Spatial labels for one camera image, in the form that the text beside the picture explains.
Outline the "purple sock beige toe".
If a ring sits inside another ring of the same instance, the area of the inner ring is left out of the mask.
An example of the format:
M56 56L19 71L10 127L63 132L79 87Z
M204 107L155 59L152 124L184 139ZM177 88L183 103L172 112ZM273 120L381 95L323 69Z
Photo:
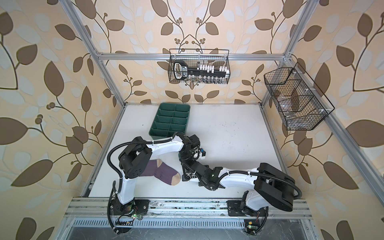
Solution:
M181 181L179 172L160 159L149 160L141 177L155 177L170 186L175 186Z

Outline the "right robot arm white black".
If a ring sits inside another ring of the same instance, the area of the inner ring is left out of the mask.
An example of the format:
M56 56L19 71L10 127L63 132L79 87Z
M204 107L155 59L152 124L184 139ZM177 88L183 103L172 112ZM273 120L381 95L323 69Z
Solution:
M267 215L268 208L291 212L294 200L303 195L295 180L267 163L252 170L210 169L197 161L182 162L184 181L197 181L209 191L232 187L243 188L240 201L228 201L229 216Z

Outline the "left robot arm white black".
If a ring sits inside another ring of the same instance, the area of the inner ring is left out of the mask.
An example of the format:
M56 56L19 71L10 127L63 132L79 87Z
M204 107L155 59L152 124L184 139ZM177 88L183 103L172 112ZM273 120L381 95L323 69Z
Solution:
M152 141L136 137L113 147L107 154L107 163L119 176L119 186L113 183L112 190L116 202L121 206L133 204L136 178L146 170L154 170L155 165L160 167L157 161L151 163L151 158L173 152L178 152L180 162L188 166L206 156L197 136L187 137L178 132L171 137Z

